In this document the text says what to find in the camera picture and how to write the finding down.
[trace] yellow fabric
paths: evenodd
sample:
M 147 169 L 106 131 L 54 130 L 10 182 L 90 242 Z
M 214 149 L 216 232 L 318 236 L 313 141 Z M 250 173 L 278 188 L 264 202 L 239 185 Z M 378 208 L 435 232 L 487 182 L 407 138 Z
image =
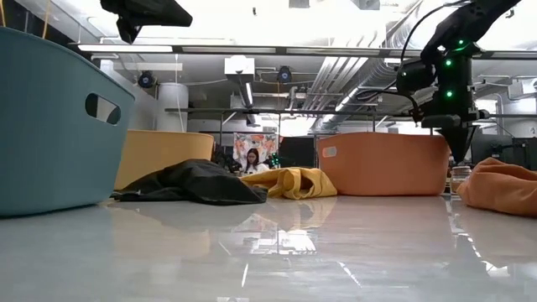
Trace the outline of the yellow fabric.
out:
M 337 195 L 336 187 L 319 169 L 275 169 L 241 178 L 247 185 L 268 189 L 268 197 L 285 197 L 292 200 Z

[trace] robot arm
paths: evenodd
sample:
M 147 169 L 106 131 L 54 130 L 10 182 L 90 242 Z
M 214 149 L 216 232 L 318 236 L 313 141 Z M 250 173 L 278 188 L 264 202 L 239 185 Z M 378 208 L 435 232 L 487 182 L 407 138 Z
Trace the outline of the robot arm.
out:
M 460 163 L 470 148 L 476 127 L 472 122 L 485 118 L 473 101 L 472 57 L 482 50 L 476 42 L 493 23 L 520 0 L 475 0 L 458 8 L 438 24 L 424 47 L 421 60 L 408 60 L 398 69 L 397 89 L 411 95 L 437 80 L 432 101 L 412 116 L 423 128 L 439 128 L 453 157 Z
M 476 0 L 458 8 L 440 22 L 435 34 L 424 47 L 421 59 L 434 64 L 432 59 L 440 46 L 457 50 L 482 38 L 493 23 L 521 0 Z

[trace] black fabric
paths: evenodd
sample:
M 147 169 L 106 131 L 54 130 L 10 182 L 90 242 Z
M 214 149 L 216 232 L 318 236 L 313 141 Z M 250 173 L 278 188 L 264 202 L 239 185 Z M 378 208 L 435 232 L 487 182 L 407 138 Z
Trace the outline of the black fabric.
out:
M 248 187 L 218 164 L 189 159 L 134 181 L 114 198 L 119 201 L 188 200 L 234 206 L 264 203 L 267 191 Z

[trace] poster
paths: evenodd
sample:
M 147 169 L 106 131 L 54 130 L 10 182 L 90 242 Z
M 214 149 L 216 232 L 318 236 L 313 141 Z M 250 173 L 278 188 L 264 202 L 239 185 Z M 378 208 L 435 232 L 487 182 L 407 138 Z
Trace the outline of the poster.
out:
M 233 159 L 246 168 L 248 150 L 256 148 L 259 152 L 259 163 L 267 159 L 270 154 L 278 152 L 278 134 L 247 134 L 235 133 L 233 144 Z

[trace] teal plastic basket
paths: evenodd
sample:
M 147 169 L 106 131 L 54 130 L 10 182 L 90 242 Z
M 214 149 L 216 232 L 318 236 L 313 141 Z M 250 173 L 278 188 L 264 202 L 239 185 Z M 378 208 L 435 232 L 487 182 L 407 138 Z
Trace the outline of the teal plastic basket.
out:
M 113 190 L 134 96 L 60 45 L 0 29 L 0 216 L 95 204 Z M 119 108 L 112 125 L 89 95 Z

